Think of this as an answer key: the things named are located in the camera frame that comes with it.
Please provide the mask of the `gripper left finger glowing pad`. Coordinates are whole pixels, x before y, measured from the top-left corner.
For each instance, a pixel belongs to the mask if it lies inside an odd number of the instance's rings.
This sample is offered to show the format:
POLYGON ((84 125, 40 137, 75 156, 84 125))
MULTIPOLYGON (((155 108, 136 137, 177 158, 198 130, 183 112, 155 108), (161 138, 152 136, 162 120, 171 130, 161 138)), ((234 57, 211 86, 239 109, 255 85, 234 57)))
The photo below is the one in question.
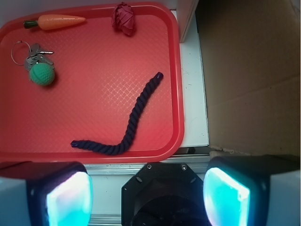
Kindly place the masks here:
POLYGON ((87 226, 93 185, 82 163, 1 162, 2 226, 87 226))

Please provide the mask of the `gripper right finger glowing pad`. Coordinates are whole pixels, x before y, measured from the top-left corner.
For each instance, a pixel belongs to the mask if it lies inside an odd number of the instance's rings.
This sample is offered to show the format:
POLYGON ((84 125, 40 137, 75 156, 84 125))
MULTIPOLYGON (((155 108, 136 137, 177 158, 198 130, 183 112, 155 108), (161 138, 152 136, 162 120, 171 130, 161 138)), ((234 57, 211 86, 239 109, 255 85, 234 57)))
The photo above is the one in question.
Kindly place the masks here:
POLYGON ((203 198, 213 226, 299 226, 300 158, 214 157, 204 176, 203 198))

